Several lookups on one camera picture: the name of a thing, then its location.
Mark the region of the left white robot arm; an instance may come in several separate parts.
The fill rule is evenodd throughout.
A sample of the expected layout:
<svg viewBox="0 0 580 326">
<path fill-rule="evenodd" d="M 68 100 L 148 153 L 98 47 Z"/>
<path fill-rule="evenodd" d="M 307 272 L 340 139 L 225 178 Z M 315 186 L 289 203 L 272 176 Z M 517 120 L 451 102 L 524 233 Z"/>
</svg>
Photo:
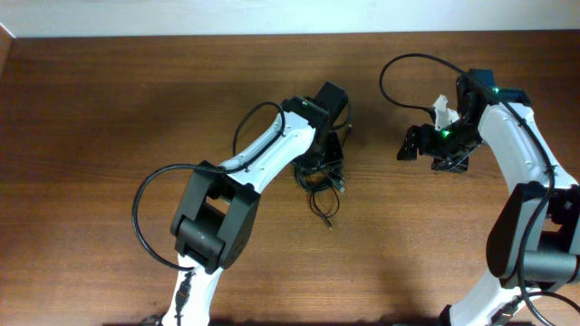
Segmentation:
<svg viewBox="0 0 580 326">
<path fill-rule="evenodd" d="M 335 121 L 347 103 L 345 90 L 328 81 L 313 98 L 276 105 L 272 125 L 231 159 L 201 162 L 169 227 L 181 270 L 159 324 L 208 324 L 218 280 L 245 249 L 268 184 L 288 164 L 312 174 L 339 162 Z"/>
</svg>

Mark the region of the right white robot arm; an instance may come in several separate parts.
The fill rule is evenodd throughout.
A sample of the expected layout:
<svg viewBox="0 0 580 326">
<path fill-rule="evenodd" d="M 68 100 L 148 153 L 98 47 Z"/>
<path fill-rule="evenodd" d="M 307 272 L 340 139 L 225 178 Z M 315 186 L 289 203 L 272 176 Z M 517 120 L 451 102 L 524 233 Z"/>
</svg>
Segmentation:
<svg viewBox="0 0 580 326">
<path fill-rule="evenodd" d="M 504 325 L 538 297 L 556 297 L 579 281 L 579 185 L 539 132 L 527 95 L 496 86 L 490 70 L 471 69 L 456 83 L 458 107 L 440 96 L 432 124 L 412 126 L 397 155 L 433 159 L 432 169 L 463 173 L 469 155 L 488 145 L 509 198 L 486 243 L 487 268 L 440 325 Z"/>
</svg>

